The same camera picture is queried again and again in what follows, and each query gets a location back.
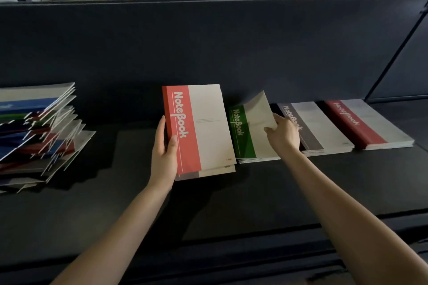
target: left hand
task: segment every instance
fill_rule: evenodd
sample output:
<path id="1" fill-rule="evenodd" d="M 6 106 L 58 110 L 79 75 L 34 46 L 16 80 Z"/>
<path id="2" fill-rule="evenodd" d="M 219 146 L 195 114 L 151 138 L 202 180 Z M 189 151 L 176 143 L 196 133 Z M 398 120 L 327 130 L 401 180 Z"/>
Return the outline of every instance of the left hand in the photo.
<path id="1" fill-rule="evenodd" d="M 163 131 L 165 130 L 165 116 L 159 121 L 154 139 L 152 151 L 152 174 L 148 185 L 159 186 L 170 190 L 173 186 L 175 176 L 177 175 L 177 136 L 173 135 L 168 143 L 168 149 L 165 149 L 163 143 Z"/>

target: right hand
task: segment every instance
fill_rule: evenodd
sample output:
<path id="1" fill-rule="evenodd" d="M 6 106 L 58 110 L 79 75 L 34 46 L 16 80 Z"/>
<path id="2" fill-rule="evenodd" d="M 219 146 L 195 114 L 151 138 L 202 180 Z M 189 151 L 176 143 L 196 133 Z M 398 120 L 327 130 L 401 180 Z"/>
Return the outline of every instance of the right hand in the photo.
<path id="1" fill-rule="evenodd" d="M 267 139 L 270 146 L 278 155 L 284 154 L 291 149 L 299 149 L 300 138 L 297 126 L 287 117 L 284 118 L 278 114 L 272 113 L 278 124 L 276 130 L 265 127 Z"/>

